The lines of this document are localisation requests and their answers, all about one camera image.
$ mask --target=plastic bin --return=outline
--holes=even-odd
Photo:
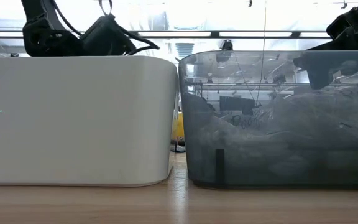
[[[203,52],[179,75],[195,184],[358,188],[358,52]]]

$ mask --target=black wire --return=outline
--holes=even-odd
[[[347,7],[346,0],[343,0],[343,7],[341,7],[341,9],[345,9],[346,7]]]
[[[105,16],[107,16],[108,14],[111,14],[111,10],[112,10],[112,0],[109,0],[109,5],[110,5],[110,12],[107,13],[107,12],[105,12],[104,9],[103,9],[102,0],[99,0],[99,6],[100,6],[100,8],[102,9],[102,11],[103,11],[103,13],[104,13]]]
[[[134,34],[131,34],[129,31],[127,31],[127,30],[125,30],[123,27],[121,27],[120,26],[120,29],[121,29],[121,31],[124,33],[124,34],[126,34],[128,37],[132,37],[133,39],[135,39],[135,40],[137,40],[137,41],[140,41],[140,42],[143,42],[143,43],[145,43],[145,44],[149,44],[151,47],[153,47],[153,49],[160,49],[160,47],[157,45],[157,44],[155,44],[155,43],[153,43],[152,41],[150,41],[150,40],[147,40],[147,39],[145,39],[145,38],[143,38],[143,37],[139,37],[139,36],[136,36],[136,35],[134,35]]]
[[[63,15],[63,13],[60,11],[59,7],[57,6],[55,0],[50,0],[50,2],[52,3],[53,7],[56,9],[57,13],[59,13],[59,16],[63,19],[63,22],[68,26],[68,28],[70,28],[74,33],[76,33],[77,35],[81,36],[82,33],[78,32],[78,30],[76,30],[70,23],[69,21],[66,19],[66,17]]]
[[[136,50],[133,50],[131,52],[129,52],[127,55],[130,56],[130,55],[134,55],[134,54],[137,54],[143,50],[150,50],[150,49],[154,49],[153,46],[146,46],[146,47],[141,47],[139,49],[136,49]]]

